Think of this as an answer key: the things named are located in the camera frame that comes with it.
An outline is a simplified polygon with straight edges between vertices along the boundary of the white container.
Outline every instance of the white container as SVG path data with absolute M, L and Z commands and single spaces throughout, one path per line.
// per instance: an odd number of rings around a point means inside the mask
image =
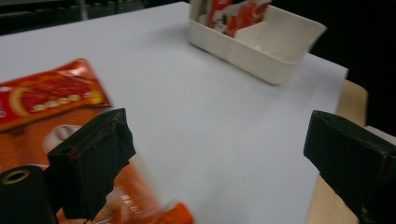
M 189 41 L 253 76 L 274 84 L 291 78 L 298 62 L 326 27 L 316 21 L 269 6 L 265 19 L 238 30 L 231 38 L 201 24 L 202 0 L 191 0 Z

